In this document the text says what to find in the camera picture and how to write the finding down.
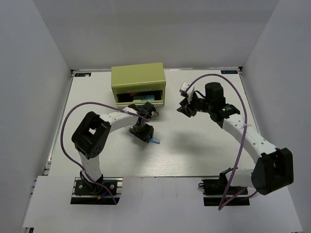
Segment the blue highlighter pen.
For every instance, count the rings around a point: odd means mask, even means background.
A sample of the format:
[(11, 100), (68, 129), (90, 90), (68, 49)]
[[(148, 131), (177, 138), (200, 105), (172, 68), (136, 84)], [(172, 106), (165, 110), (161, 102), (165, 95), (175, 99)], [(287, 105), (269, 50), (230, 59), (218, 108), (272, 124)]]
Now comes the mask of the blue highlighter pen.
[(155, 143), (155, 144), (160, 144), (160, 140), (159, 139), (155, 139), (155, 138), (148, 138), (149, 143)]

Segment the blue capped highlighter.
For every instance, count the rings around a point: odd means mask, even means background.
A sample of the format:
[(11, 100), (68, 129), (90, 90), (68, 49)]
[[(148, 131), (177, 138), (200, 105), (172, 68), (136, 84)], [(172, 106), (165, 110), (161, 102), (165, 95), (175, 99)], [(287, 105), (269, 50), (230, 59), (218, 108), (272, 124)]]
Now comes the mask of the blue capped highlighter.
[(145, 101), (154, 101), (155, 96), (154, 95), (145, 95), (145, 96), (142, 96), (141, 99), (145, 100)]

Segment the drawer of chest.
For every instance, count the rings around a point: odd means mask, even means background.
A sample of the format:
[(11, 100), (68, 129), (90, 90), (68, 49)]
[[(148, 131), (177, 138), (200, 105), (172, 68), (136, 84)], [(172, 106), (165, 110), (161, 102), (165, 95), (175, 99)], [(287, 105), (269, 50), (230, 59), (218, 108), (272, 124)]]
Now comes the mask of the drawer of chest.
[(126, 92), (115, 96), (116, 107), (124, 109), (128, 105), (138, 106), (149, 102), (155, 106), (163, 106), (165, 102), (165, 93), (162, 90), (144, 91), (144, 92)]

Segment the green metal drawer chest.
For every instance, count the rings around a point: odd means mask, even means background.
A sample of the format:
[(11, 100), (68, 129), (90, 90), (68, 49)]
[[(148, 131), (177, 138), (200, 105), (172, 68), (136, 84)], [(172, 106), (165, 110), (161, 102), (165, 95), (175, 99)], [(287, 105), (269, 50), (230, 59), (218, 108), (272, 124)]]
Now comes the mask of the green metal drawer chest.
[(111, 89), (115, 96), (126, 92), (166, 91), (163, 64), (114, 66), (111, 68)]

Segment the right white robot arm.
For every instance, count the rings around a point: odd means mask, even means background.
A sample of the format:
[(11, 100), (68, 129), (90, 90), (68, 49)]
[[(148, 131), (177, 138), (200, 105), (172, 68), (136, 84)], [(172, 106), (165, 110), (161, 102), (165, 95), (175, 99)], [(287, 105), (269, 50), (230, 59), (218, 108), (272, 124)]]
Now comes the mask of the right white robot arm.
[(180, 88), (184, 99), (178, 111), (188, 117), (197, 112), (208, 113), (212, 121), (232, 135), (247, 151), (255, 167), (253, 169), (227, 169), (220, 173), (219, 187), (224, 193), (232, 193), (240, 187), (251, 187), (260, 194), (286, 187), (294, 182), (293, 155), (287, 148), (279, 149), (268, 142), (250, 125), (245, 124), (240, 111), (225, 101), (220, 83), (205, 85), (203, 98), (195, 94), (194, 87), (184, 82)]

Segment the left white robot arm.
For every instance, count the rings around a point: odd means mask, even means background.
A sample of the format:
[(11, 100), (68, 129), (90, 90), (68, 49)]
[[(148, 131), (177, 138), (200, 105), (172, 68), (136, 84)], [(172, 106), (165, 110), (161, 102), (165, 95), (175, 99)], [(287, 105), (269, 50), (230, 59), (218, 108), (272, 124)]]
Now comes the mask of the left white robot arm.
[(98, 115), (93, 111), (86, 114), (71, 140), (79, 152), (84, 170), (82, 177), (87, 179), (86, 188), (91, 193), (97, 194), (103, 187), (99, 155), (109, 134), (129, 126), (129, 132), (133, 136), (149, 143), (154, 139), (154, 128), (147, 122), (155, 113), (156, 108), (146, 102), (143, 105), (130, 104), (124, 109), (104, 115)]

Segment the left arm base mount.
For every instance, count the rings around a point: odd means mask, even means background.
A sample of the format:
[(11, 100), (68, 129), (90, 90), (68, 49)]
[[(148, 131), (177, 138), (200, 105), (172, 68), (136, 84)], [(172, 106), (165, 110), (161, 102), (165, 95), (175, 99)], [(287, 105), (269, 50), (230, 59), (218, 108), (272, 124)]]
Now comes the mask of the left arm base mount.
[(105, 177), (102, 184), (109, 189), (115, 201), (109, 192), (98, 185), (88, 185), (80, 177), (75, 177), (71, 195), (71, 204), (80, 205), (115, 205), (119, 202), (122, 192), (121, 177)]

